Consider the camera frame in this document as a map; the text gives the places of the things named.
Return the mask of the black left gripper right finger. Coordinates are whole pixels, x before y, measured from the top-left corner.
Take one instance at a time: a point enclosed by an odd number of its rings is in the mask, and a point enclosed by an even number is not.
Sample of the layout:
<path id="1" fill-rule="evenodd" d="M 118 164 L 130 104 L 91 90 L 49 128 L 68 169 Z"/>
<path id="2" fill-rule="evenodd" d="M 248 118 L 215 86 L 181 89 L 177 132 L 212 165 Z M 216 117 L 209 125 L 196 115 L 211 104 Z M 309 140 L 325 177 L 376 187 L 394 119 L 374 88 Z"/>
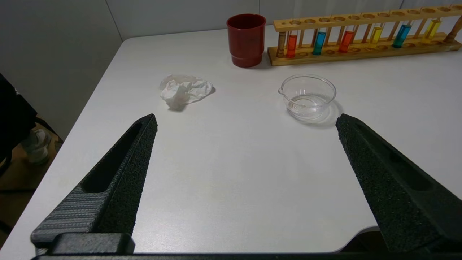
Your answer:
<path id="1" fill-rule="evenodd" d="M 460 253 L 462 201 L 356 117 L 336 128 L 388 250 Z"/>

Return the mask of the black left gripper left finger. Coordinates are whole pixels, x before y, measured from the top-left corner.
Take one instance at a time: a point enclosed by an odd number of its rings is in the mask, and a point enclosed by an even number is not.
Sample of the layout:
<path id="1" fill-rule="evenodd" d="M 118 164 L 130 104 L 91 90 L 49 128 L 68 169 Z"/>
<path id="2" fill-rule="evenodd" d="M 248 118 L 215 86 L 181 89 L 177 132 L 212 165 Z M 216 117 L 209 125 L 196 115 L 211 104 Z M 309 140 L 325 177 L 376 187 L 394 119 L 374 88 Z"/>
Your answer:
<path id="1" fill-rule="evenodd" d="M 35 228 L 33 245 L 50 248 L 64 233 L 132 234 L 156 133 L 155 115 L 135 121 Z"/>

